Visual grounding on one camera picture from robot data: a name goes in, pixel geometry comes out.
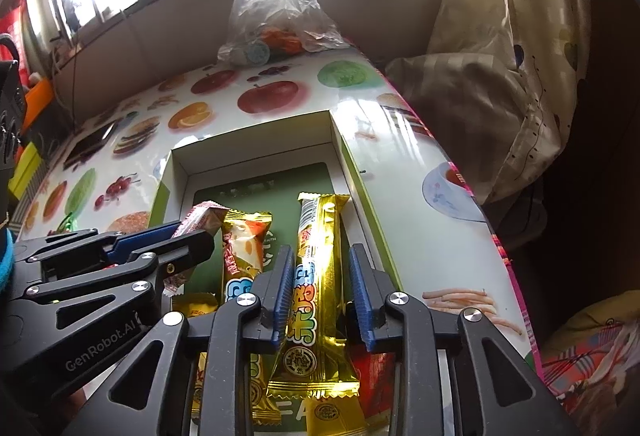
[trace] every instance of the red apple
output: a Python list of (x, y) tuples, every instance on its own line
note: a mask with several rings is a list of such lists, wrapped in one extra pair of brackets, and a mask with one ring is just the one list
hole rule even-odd
[(193, 94), (202, 94), (204, 92), (225, 88), (233, 82), (237, 76), (238, 72), (230, 69), (212, 72), (194, 83), (191, 87), (191, 92)]
[(291, 103), (298, 94), (298, 84), (280, 80), (266, 85), (256, 85), (242, 93), (238, 107), (249, 114), (275, 111)]

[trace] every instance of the round logo on wrapper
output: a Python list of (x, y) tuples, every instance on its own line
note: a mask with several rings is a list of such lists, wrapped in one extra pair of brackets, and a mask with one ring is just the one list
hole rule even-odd
[(296, 346), (284, 354), (284, 367), (294, 376), (308, 376), (314, 372), (317, 362), (316, 355), (307, 348)]
[(314, 414), (319, 420), (331, 421), (340, 416), (340, 411), (333, 403), (321, 403), (316, 407)]
[(260, 386), (253, 380), (249, 383), (249, 395), (251, 399), (251, 405), (253, 407), (258, 405), (258, 402), (260, 402), (260, 398), (262, 397), (262, 391), (260, 390)]

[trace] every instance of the fruit print tablecloth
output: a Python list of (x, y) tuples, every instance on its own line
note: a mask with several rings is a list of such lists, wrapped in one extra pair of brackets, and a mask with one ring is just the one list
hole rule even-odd
[[(205, 66), (88, 120), (61, 149), (20, 237), (46, 235), (68, 214), (78, 229), (142, 229), (172, 148), (326, 110), (360, 174), (358, 194), (370, 201), (398, 286), (444, 311), (481, 308), (523, 356), (530, 353), (535, 342), (509, 260), (466, 184), (404, 100), (353, 49), (244, 70)], [(79, 140), (113, 120), (116, 133), (100, 150), (63, 168)]]

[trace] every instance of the barcode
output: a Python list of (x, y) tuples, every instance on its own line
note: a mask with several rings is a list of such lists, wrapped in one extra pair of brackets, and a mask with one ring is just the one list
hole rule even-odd
[(298, 233), (303, 231), (308, 225), (310, 225), (316, 217), (316, 210), (318, 209), (317, 199), (303, 199), (302, 210), (300, 212), (300, 224), (298, 225)]

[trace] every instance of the orange slice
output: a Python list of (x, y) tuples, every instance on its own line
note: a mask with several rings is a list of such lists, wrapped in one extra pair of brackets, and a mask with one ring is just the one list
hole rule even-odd
[(178, 127), (181, 129), (188, 129), (189, 127), (194, 127), (198, 123), (202, 123), (213, 113), (211, 111), (198, 112), (197, 114), (192, 114), (191, 116), (185, 116), (184, 118), (180, 118), (178, 120)]

